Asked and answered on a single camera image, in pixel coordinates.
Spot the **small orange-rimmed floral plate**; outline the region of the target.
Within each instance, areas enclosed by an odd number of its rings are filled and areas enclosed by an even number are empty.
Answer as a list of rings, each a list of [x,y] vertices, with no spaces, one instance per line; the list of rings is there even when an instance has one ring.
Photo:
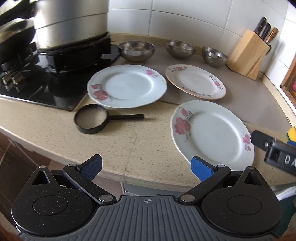
[[[165,75],[172,85],[201,99],[217,100],[226,95],[226,88],[218,77],[196,66],[171,65]]]

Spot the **yellow green sponge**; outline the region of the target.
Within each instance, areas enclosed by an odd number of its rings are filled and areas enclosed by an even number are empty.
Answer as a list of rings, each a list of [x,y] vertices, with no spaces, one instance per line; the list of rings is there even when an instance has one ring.
[[[296,146],[296,127],[291,127],[287,131],[288,144]]]

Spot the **large aluminium pot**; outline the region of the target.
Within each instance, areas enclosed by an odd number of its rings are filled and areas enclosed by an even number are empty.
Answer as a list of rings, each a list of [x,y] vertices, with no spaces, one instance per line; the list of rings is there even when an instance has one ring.
[[[53,50],[104,36],[108,10],[104,0],[17,1],[1,14],[1,25],[33,17],[39,48]]]

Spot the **black gas stove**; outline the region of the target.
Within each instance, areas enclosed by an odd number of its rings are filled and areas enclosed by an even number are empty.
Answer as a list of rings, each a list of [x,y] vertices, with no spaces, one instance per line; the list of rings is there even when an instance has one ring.
[[[109,33],[52,51],[38,50],[32,43],[19,61],[1,65],[1,97],[73,111],[90,78],[118,56]]]

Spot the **wooden knife block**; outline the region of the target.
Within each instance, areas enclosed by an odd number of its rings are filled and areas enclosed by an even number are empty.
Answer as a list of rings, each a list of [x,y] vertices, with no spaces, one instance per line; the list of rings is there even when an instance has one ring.
[[[271,46],[266,44],[255,32],[247,30],[226,64],[230,70],[255,81],[262,60],[270,49]]]

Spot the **black magnifying glass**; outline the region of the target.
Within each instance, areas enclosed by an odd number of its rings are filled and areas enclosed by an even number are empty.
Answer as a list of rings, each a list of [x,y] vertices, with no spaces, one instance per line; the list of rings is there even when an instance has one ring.
[[[108,110],[99,104],[88,104],[81,107],[74,116],[74,123],[79,132],[92,135],[103,130],[110,121],[141,121],[144,114],[110,115]]]

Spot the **large white floral plate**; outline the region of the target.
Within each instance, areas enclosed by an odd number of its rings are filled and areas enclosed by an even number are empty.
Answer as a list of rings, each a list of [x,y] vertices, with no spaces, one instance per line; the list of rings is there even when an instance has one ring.
[[[254,161],[254,145],[245,124],[228,109],[193,100],[179,105],[171,122],[171,137],[181,155],[198,156],[213,166],[223,164],[243,171]]]
[[[167,91],[166,79],[142,65],[116,65],[93,75],[88,96],[108,108],[138,108],[159,100]]]

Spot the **steel bowl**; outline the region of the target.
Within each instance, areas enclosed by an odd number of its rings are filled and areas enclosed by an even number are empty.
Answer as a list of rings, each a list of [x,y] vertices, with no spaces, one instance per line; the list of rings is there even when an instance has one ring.
[[[193,45],[178,40],[166,41],[165,49],[176,59],[190,58],[196,52],[196,48]]]
[[[202,48],[202,58],[208,66],[213,68],[223,67],[228,61],[227,55],[211,47]]]
[[[154,52],[155,46],[144,41],[126,41],[118,44],[120,56],[131,63],[142,63],[150,59]]]

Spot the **wooden window frame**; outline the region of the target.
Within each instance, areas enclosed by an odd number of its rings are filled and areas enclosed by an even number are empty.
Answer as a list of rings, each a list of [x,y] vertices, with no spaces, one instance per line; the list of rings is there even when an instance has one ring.
[[[295,95],[295,75],[296,75],[296,57],[294,57],[292,64],[280,85],[280,88],[287,95],[288,99],[291,101],[293,106],[296,105],[296,95]]]

